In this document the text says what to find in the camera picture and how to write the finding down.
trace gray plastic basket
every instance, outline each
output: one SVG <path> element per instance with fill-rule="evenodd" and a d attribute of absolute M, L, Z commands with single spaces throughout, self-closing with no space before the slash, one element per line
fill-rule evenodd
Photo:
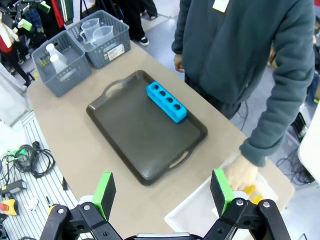
<path fill-rule="evenodd" d="M 99 18 L 101 27 L 113 26 L 114 37 L 106 43 L 94 47 L 90 43 L 85 44 L 80 33 L 82 31 L 81 26 L 85 21 L 97 18 Z M 120 53 L 126 53 L 131 49 L 129 26 L 103 10 L 96 11 L 95 13 L 85 17 L 75 25 L 71 26 L 67 31 L 82 46 L 87 59 L 96 69 L 103 68 Z"/>
<path fill-rule="evenodd" d="M 50 62 L 50 55 L 46 50 L 48 44 L 54 44 L 55 48 L 67 58 L 68 67 L 58 74 Z M 36 49 L 32 53 L 32 60 L 41 81 L 57 97 L 66 94 L 92 73 L 84 50 L 65 30 Z"/>

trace black tray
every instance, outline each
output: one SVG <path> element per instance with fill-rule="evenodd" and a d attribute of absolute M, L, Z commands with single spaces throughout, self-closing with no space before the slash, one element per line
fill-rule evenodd
<path fill-rule="evenodd" d="M 208 133 L 189 111 L 179 124 L 162 111 L 146 93 L 154 81 L 146 72 L 136 71 L 108 85 L 86 108 L 102 135 L 145 186 L 184 163 Z"/>

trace blue rack with holes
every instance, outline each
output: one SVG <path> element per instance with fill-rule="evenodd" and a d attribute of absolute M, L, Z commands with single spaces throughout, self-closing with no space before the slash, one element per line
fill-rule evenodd
<path fill-rule="evenodd" d="M 158 82 L 154 81 L 146 87 L 146 94 L 151 98 L 176 124 L 187 116 L 187 109 L 176 100 Z"/>

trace person's left hand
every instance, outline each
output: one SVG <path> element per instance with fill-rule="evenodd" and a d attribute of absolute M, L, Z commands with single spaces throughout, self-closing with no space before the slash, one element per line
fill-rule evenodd
<path fill-rule="evenodd" d="M 255 183 L 257 173 L 258 167 L 240 154 L 226 167 L 225 176 L 232 190 L 242 191 L 245 187 Z"/>

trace measuring cup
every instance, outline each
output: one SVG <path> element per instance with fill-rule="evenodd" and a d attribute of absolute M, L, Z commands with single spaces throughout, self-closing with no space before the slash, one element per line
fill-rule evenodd
<path fill-rule="evenodd" d="M 114 37 L 114 26 L 101 26 L 97 28 L 92 35 L 92 41 L 90 42 L 94 47 L 108 42 Z"/>
<path fill-rule="evenodd" d="M 94 31 L 97 30 L 99 27 L 99 18 L 93 18 L 82 23 L 82 32 L 80 32 L 79 35 L 83 38 L 83 42 L 85 44 L 89 44 L 92 41 Z"/>

